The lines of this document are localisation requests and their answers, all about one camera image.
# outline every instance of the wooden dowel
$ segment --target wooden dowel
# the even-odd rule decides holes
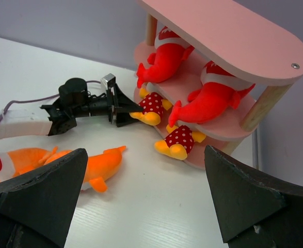
[[[157,19],[150,14],[147,14],[147,33],[146,43],[147,45],[155,45],[155,38],[157,33]]]
[[[250,109],[249,113],[241,121],[241,128],[247,132],[251,132],[291,86],[292,84],[284,86],[268,86]]]
[[[242,141],[243,139],[240,141],[227,141],[221,150],[230,156]]]

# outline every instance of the stuffed toy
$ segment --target stuffed toy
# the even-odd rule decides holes
[[[178,121],[204,123],[220,116],[229,106],[237,109],[241,99],[255,86],[226,72],[213,61],[208,62],[201,74],[202,88],[188,96],[188,104],[177,101],[169,116],[169,125]]]
[[[194,147],[195,142],[201,143],[206,138],[205,134],[192,131],[186,125],[173,126],[172,128],[167,125],[166,130],[169,135],[165,139],[157,141],[154,145],[155,149],[178,160],[185,160]]]
[[[145,82],[160,83],[172,77],[182,61],[186,60],[194,47],[164,27],[155,39],[156,52],[149,55],[147,62],[151,65],[146,69],[140,63],[136,72],[137,87],[141,88]]]
[[[143,107],[143,112],[133,112],[130,116],[151,126],[161,123],[164,110],[169,110],[172,104],[159,93],[148,92],[143,88],[139,91],[139,96],[142,100],[138,105]]]
[[[0,182],[43,166],[56,151],[57,147],[52,151],[41,148],[23,148],[0,153]]]
[[[126,146],[121,146],[105,150],[103,154],[88,157],[82,191],[93,188],[99,193],[105,192],[107,190],[105,181],[119,170],[124,150]],[[52,151],[24,148],[0,153],[0,182],[39,168],[72,152],[72,150],[56,151],[57,147]]]

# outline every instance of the shelf tier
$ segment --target shelf tier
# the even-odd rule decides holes
[[[238,78],[283,86],[303,75],[303,43],[233,0],[137,1],[146,12]],[[300,68],[293,68],[294,63]]]
[[[148,46],[145,42],[140,43],[134,52],[136,64],[143,63],[146,68],[149,68],[150,65],[147,63],[147,58],[154,51],[155,48],[153,46]],[[153,86],[172,104],[181,100],[184,106],[188,103],[187,97],[189,93],[202,87],[200,74],[205,64],[206,60],[198,53],[193,52],[189,59],[182,63],[178,72],[172,78],[159,84],[153,84]],[[244,131],[240,126],[240,122],[255,102],[255,99],[247,95],[242,99],[238,109],[233,110],[232,108],[228,108],[221,116],[214,120],[201,125],[181,121],[178,124],[185,124],[192,129],[196,128],[207,136],[220,141],[239,141],[254,131],[254,129],[250,132]]]
[[[139,97],[139,89],[135,88],[134,90],[134,101],[139,103],[141,98]],[[161,135],[162,138],[165,138],[168,135],[166,130],[166,126],[168,124],[168,117],[171,113],[171,109],[169,111],[164,111],[164,115],[162,121],[157,126],[154,126],[158,133]],[[217,149],[222,149],[225,145],[224,141],[219,141],[213,139],[209,136],[202,143],[195,143],[193,149],[190,151],[188,158],[184,160],[184,162],[192,167],[203,169],[205,170],[205,163],[204,163],[204,151],[207,145],[211,145],[216,147]]]

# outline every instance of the red stuffed lobster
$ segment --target red stuffed lobster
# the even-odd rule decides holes
[[[169,116],[169,126],[178,120],[204,123],[220,116],[227,107],[237,109],[241,99],[255,86],[226,72],[213,61],[208,62],[201,74],[202,88],[188,96],[188,104],[181,107],[177,101]]]
[[[145,82],[160,83],[172,77],[181,62],[189,57],[194,50],[188,42],[164,27],[155,39],[156,52],[149,55],[147,61],[150,68],[146,69],[140,63],[136,72],[137,87],[141,88]]]

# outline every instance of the white wall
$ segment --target white wall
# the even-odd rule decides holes
[[[237,0],[303,41],[303,1]],[[0,37],[135,69],[145,12],[135,0],[0,0]],[[257,97],[263,87],[257,87]],[[260,125],[263,170],[303,185],[303,78]]]

